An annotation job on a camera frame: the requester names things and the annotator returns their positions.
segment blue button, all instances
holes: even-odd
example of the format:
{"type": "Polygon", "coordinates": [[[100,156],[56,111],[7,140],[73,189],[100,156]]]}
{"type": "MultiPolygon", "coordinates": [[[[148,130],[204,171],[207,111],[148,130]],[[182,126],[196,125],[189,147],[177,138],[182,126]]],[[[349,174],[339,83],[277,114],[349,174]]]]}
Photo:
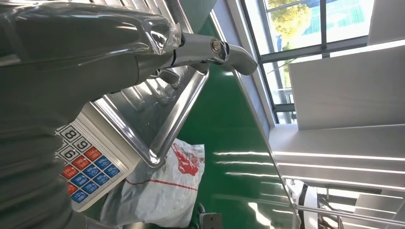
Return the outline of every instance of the blue button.
{"type": "Polygon", "coordinates": [[[94,178],[94,181],[99,185],[103,185],[106,183],[110,178],[108,178],[104,173],[100,173],[98,176],[94,178]]]}
{"type": "Polygon", "coordinates": [[[86,193],[84,193],[82,190],[79,190],[72,195],[72,200],[76,201],[77,203],[80,203],[87,197],[88,195],[86,193]]]}
{"type": "Polygon", "coordinates": [[[119,169],[114,165],[111,165],[110,167],[106,168],[104,172],[107,173],[108,176],[113,177],[119,173],[119,169]]]}
{"type": "Polygon", "coordinates": [[[90,165],[87,167],[83,172],[88,175],[88,177],[93,178],[95,175],[97,175],[100,172],[100,169],[98,169],[95,165],[90,165]]]}
{"type": "Polygon", "coordinates": [[[100,157],[95,164],[100,168],[100,169],[105,169],[109,164],[111,164],[111,161],[109,161],[106,156],[100,157]]]}
{"type": "Polygon", "coordinates": [[[83,174],[79,173],[74,178],[72,178],[71,181],[73,182],[73,184],[81,187],[87,181],[89,181],[89,179],[87,177],[85,177],[83,174]]]}
{"type": "Polygon", "coordinates": [[[85,186],[83,186],[82,188],[85,192],[87,192],[88,194],[92,194],[94,191],[96,191],[98,189],[98,186],[93,183],[93,182],[89,182],[87,183],[85,186]]]}

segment gray fabric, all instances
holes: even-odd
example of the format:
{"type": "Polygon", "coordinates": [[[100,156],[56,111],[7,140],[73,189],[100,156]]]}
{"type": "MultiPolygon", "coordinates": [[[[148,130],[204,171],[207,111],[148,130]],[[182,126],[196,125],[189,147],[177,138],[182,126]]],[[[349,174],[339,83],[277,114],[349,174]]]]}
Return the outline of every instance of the gray fabric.
{"type": "Polygon", "coordinates": [[[68,69],[41,64],[0,68],[0,227],[2,229],[103,228],[71,208],[54,152],[56,128],[83,105],[137,82],[133,55],[123,54],[68,69]]]}

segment tree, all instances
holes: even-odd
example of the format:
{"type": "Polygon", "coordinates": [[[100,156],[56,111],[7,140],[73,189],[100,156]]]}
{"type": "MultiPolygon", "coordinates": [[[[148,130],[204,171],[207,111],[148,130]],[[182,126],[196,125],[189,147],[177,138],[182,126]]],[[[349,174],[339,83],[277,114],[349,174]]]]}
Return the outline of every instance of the tree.
{"type": "MultiPolygon", "coordinates": [[[[270,9],[283,6],[297,0],[268,0],[270,9]]],[[[311,10],[305,4],[281,8],[270,13],[273,25],[284,41],[301,35],[311,22],[311,10]]]]}

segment window frame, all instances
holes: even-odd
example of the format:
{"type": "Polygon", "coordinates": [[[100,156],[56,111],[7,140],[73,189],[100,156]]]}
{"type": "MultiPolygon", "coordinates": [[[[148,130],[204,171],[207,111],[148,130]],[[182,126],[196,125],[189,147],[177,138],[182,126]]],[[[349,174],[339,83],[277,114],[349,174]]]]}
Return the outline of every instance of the window frame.
{"type": "MultiPolygon", "coordinates": [[[[322,59],[330,58],[331,52],[338,52],[338,51],[356,49],[356,48],[361,48],[361,47],[367,46],[368,35],[350,38],[350,39],[346,39],[346,40],[340,40],[340,41],[336,41],[336,42],[327,42],[327,27],[326,27],[327,0],[320,0],[321,44],[292,49],[292,50],[275,52],[274,44],[273,44],[273,40],[272,40],[272,36],[271,36],[270,25],[268,23],[267,13],[284,8],[284,7],[290,7],[290,6],[293,6],[296,4],[300,4],[303,2],[303,0],[298,0],[296,2],[289,3],[289,4],[286,4],[283,6],[278,6],[278,7],[272,8],[272,9],[266,8],[265,0],[256,0],[256,1],[259,6],[260,17],[261,17],[262,21],[264,22],[263,25],[264,25],[265,35],[266,35],[266,41],[270,48],[270,53],[260,55],[259,48],[258,48],[256,38],[255,38],[255,33],[253,30],[253,26],[250,21],[249,13],[248,13],[248,10],[246,7],[246,0],[240,0],[241,10],[242,10],[243,16],[246,20],[247,30],[250,33],[250,36],[252,37],[251,42],[252,42],[253,48],[257,54],[257,60],[259,63],[259,71],[261,72],[261,75],[262,75],[261,77],[263,77],[263,82],[265,83],[265,89],[266,89],[266,92],[270,99],[270,105],[271,105],[271,110],[273,112],[274,120],[275,120],[276,124],[279,124],[280,121],[279,121],[277,113],[295,112],[296,111],[295,106],[294,106],[294,103],[287,102],[286,94],[283,90],[278,91],[278,93],[279,93],[278,96],[280,97],[281,104],[274,103],[273,96],[270,91],[270,87],[269,87],[269,84],[267,81],[266,72],[264,70],[263,64],[271,63],[273,65],[273,68],[275,69],[274,74],[276,75],[277,87],[283,88],[282,76],[281,76],[280,69],[279,69],[280,67],[278,65],[279,61],[285,61],[285,60],[290,60],[290,59],[296,59],[296,58],[303,57],[303,56],[312,56],[312,55],[319,55],[319,54],[322,55],[322,59]]],[[[290,115],[286,115],[286,122],[292,123],[291,120],[292,120],[292,117],[290,115]]]]}

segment white plastic bag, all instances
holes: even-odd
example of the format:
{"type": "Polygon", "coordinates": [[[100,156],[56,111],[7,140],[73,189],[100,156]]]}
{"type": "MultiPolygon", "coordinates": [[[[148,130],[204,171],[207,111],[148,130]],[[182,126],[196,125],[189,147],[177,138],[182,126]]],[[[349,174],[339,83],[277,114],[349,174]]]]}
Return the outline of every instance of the white plastic bag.
{"type": "Polygon", "coordinates": [[[163,166],[150,168],[139,163],[125,182],[110,191],[101,221],[114,226],[144,222],[187,227],[204,165],[204,145],[176,139],[163,166]]]}

